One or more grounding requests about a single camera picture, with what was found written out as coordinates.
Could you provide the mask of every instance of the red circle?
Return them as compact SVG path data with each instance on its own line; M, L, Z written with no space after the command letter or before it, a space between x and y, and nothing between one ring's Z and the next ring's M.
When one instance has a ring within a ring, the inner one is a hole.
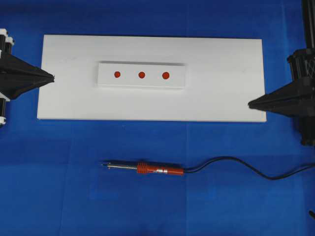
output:
M169 73L168 72L164 72L162 74L163 79L167 80L169 78Z
M143 71L141 71L138 75L140 79L143 79L146 76L146 74Z
M114 76L115 76L115 78L120 77L120 72L119 71L115 71Z

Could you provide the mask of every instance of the white clip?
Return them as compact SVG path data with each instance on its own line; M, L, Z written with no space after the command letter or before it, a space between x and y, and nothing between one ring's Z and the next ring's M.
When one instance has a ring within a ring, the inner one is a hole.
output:
M6 42L6 43L10 43L12 46L14 46L14 40L13 40L12 37L7 37L7 38L5 38L5 42Z
M4 35L5 37L8 37L8 32L6 29L0 29L0 35Z
M0 117L0 124L5 124L5 117Z

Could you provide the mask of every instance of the blue background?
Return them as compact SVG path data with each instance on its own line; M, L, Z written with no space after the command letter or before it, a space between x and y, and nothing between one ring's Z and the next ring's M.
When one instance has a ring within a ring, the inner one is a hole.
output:
M291 81L286 58L305 47L300 0L5 0L0 27L16 40L13 55L36 66L44 34L260 38L266 92ZM281 174L314 160L314 148L300 145L287 117L268 113L266 123L37 120L37 100L36 89L10 102L0 130L1 236L315 233L308 216L315 210L314 171L267 181L228 161L185 177L97 164L107 158L193 166L234 155Z

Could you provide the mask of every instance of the white foam board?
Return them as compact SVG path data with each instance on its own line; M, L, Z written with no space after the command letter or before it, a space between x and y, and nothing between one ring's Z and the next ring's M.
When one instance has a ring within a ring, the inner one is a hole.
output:
M183 89L102 87L100 63L184 65ZM39 119L264 122L259 39L45 35Z

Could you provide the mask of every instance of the power cord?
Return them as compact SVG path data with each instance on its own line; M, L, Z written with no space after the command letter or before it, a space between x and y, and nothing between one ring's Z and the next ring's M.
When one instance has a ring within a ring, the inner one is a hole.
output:
M283 179L283 178L288 178L288 177L290 177L292 175L295 175L295 174L297 174L299 172L306 171L308 169L311 169L311 168L315 167L315 163L310 163L310 164L307 164L307 165L304 165L304 166L300 166L299 168L297 168L296 171L292 171L292 172L289 172L289 173L286 173L286 174L283 174L283 175L280 175L280 176L271 177L271 176L265 175L264 173L262 173L261 171L259 171L255 167L251 166L250 164L246 163L245 161L243 161L243 160L241 160L239 158L232 157L232 156L220 156L220 157L212 158L212 159L206 161L205 163L203 163L203 164L201 164L199 166L192 167L192 168L185 168L184 169L184 173L196 173L198 171L201 171L203 168L205 168L206 166L210 165L211 163L214 163L216 161L224 161L224 160L236 161L238 163L241 163L244 166L250 168L256 174L258 174L261 177L266 178L268 180L279 180L279 179Z

